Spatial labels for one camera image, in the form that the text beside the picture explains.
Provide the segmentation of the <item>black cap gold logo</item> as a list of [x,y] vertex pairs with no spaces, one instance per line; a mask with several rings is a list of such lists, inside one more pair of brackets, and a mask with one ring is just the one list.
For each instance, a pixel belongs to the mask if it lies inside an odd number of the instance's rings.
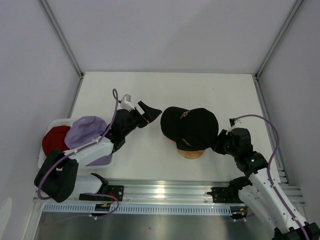
[[219,133],[216,116],[205,108],[168,107],[161,115],[160,128],[163,135],[183,151],[213,147]]

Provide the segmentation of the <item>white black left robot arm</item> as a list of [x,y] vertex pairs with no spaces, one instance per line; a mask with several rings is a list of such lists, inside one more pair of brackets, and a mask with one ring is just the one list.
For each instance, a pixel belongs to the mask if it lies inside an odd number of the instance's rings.
[[138,105],[144,113],[135,107],[116,108],[105,131],[89,143],[64,152],[51,151],[34,179],[37,196],[57,203],[65,201],[74,192],[79,168],[117,152],[125,144],[127,135],[136,128],[146,127],[162,113],[142,101]]

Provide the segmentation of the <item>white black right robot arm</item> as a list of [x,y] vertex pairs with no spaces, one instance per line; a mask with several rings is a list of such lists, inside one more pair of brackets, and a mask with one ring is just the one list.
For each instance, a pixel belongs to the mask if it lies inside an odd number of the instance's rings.
[[253,149],[246,128],[222,130],[214,152],[230,155],[244,176],[229,182],[228,197],[243,202],[274,234],[275,240],[318,240],[320,228],[309,223],[271,174],[265,157]]

